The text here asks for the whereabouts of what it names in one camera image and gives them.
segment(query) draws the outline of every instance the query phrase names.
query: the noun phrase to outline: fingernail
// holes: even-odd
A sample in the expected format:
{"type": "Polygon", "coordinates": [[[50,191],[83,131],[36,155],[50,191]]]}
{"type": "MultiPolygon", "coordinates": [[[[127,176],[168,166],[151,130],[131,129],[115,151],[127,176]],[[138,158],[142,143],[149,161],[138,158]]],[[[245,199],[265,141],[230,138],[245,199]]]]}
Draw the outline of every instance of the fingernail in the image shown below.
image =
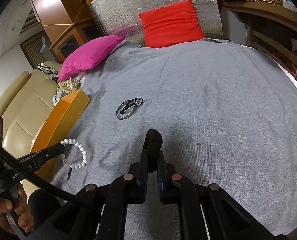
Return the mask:
{"type": "Polygon", "coordinates": [[[12,208],[13,208],[12,202],[9,200],[6,200],[5,207],[7,208],[7,210],[12,210],[12,208]]]}
{"type": "Polygon", "coordinates": [[[16,210],[15,210],[16,214],[20,215],[23,213],[23,209],[21,207],[18,207],[16,210]]]}
{"type": "Polygon", "coordinates": [[[18,222],[18,224],[19,224],[19,226],[22,227],[22,228],[26,227],[26,223],[25,223],[23,220],[20,220],[20,221],[18,222]]]}

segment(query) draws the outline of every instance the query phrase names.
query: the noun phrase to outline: white ceiling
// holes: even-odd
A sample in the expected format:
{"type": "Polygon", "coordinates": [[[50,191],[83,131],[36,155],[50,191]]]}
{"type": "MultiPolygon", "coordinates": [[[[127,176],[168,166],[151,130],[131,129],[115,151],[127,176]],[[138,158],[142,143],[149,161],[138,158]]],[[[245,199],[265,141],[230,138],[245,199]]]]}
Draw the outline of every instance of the white ceiling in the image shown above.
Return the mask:
{"type": "Polygon", "coordinates": [[[38,24],[20,35],[31,10],[30,0],[12,0],[0,15],[0,57],[43,30],[42,25],[38,24]]]}

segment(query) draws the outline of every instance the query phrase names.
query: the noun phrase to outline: black pants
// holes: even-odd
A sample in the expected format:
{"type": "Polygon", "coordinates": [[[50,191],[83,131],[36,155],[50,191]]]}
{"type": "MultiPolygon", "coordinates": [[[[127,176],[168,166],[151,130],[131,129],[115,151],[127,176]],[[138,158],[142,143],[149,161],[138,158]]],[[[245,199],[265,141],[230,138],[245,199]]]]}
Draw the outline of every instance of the black pants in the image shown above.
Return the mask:
{"type": "Polygon", "coordinates": [[[34,229],[38,228],[61,207],[57,198],[42,189],[38,189],[30,195],[28,204],[34,218],[34,229]]]}

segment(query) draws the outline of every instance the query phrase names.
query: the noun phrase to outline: black handle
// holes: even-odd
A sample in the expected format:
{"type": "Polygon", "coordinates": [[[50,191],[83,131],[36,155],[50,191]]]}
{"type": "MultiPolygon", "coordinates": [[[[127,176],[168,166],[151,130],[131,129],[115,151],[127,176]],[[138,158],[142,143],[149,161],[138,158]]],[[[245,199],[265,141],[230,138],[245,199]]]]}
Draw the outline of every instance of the black handle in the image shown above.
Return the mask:
{"type": "Polygon", "coordinates": [[[8,220],[9,224],[12,226],[13,230],[19,237],[19,239],[25,239],[29,233],[25,232],[23,228],[18,225],[18,218],[19,215],[15,213],[14,207],[18,201],[18,192],[17,192],[17,185],[11,187],[9,190],[0,193],[0,197],[8,199],[12,202],[13,210],[7,214],[5,214],[6,219],[8,220]]]}

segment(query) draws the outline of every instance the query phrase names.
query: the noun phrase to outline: beige leather sofa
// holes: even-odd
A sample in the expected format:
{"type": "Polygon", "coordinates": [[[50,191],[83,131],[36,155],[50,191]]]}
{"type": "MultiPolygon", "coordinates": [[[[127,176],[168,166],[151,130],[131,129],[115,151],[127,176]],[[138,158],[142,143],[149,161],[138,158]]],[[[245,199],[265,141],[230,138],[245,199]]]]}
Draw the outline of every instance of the beige leather sofa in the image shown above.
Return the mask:
{"type": "MultiPolygon", "coordinates": [[[[53,61],[44,64],[57,71],[62,66],[53,61]]],[[[14,157],[19,158],[30,152],[32,139],[54,108],[52,98],[57,87],[39,70],[31,73],[24,71],[1,95],[3,147],[14,157]]],[[[27,181],[23,185],[28,195],[36,189],[27,181]]]]}

